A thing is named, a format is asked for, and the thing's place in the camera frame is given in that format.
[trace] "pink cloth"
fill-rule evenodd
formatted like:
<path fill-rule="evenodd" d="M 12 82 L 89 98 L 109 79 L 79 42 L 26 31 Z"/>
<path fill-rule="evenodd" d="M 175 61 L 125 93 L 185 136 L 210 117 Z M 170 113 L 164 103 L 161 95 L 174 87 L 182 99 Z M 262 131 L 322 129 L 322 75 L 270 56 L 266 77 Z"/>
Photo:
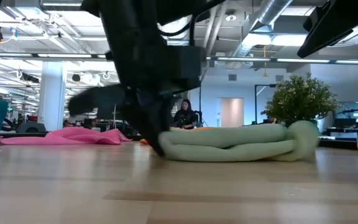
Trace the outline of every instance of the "pink cloth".
<path fill-rule="evenodd" d="M 1 144 L 7 145 L 71 145 L 71 144 L 121 144 L 131 141 L 118 129 L 105 131 L 93 131 L 86 128 L 63 128 L 49 132 L 45 137 L 17 137 L 2 138 Z"/>

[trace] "green plant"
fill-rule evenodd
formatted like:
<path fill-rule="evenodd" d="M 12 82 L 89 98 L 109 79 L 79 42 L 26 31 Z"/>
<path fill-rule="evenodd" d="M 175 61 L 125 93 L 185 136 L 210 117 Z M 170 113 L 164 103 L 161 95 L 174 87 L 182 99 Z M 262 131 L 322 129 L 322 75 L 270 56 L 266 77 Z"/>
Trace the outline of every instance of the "green plant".
<path fill-rule="evenodd" d="M 329 89 L 321 80 L 311 78 L 311 73 L 306 77 L 291 75 L 277 84 L 273 99 L 261 114 L 279 120 L 322 119 L 339 108 L 336 95 Z"/>

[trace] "pale green fabric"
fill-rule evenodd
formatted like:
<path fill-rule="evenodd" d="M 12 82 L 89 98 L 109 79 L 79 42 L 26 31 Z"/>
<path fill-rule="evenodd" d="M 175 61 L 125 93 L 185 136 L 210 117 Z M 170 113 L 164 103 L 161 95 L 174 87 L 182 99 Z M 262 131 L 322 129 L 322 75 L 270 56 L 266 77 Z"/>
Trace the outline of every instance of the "pale green fabric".
<path fill-rule="evenodd" d="M 299 121 L 288 129 L 280 124 L 261 124 L 243 128 L 169 131 L 159 136 L 159 142 L 166 158 L 178 161 L 295 161 L 314 153 L 318 130 L 308 121 Z"/>

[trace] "wooden table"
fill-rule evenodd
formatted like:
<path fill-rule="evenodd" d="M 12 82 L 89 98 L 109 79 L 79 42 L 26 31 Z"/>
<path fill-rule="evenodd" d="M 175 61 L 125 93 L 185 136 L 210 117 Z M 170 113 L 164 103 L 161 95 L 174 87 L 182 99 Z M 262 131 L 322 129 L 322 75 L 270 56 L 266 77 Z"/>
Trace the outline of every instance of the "wooden table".
<path fill-rule="evenodd" d="M 0 146 L 0 224 L 358 224 L 358 152 L 166 161 L 147 146 Z"/>

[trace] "pillar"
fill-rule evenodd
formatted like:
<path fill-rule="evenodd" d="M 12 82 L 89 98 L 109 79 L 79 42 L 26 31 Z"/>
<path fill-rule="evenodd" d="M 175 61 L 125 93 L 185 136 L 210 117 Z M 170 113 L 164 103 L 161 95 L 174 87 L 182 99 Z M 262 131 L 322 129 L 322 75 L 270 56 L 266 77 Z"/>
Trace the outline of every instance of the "pillar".
<path fill-rule="evenodd" d="M 66 79 L 64 62 L 43 62 L 38 122 L 47 131 L 63 127 Z"/>

